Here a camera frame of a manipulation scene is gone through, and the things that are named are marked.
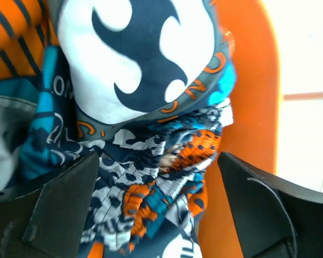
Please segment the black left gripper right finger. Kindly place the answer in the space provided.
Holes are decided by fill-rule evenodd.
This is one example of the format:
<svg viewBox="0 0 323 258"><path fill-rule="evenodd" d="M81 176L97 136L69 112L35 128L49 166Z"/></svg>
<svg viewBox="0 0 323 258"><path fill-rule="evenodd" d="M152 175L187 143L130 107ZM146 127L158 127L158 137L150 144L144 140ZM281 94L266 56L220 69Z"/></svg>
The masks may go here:
<svg viewBox="0 0 323 258"><path fill-rule="evenodd" d="M244 257L323 258L323 193L228 152L217 160Z"/></svg>

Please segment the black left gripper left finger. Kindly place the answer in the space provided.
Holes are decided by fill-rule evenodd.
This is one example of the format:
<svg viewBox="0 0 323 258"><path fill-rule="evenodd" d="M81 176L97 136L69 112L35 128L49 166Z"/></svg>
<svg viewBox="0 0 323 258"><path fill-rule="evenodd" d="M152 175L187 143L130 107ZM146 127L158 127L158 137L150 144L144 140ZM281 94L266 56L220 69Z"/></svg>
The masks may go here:
<svg viewBox="0 0 323 258"><path fill-rule="evenodd" d="M0 257L77 257L98 168L91 152L0 191Z"/></svg>

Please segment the colourful patterned shorts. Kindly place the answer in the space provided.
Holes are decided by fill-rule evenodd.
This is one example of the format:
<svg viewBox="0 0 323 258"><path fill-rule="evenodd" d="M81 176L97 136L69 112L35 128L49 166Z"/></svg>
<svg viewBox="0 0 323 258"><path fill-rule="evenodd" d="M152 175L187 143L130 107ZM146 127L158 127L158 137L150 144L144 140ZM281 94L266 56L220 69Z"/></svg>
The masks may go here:
<svg viewBox="0 0 323 258"><path fill-rule="evenodd" d="M0 191L95 152L77 257L202 257L233 48L215 1L0 1Z"/></svg>

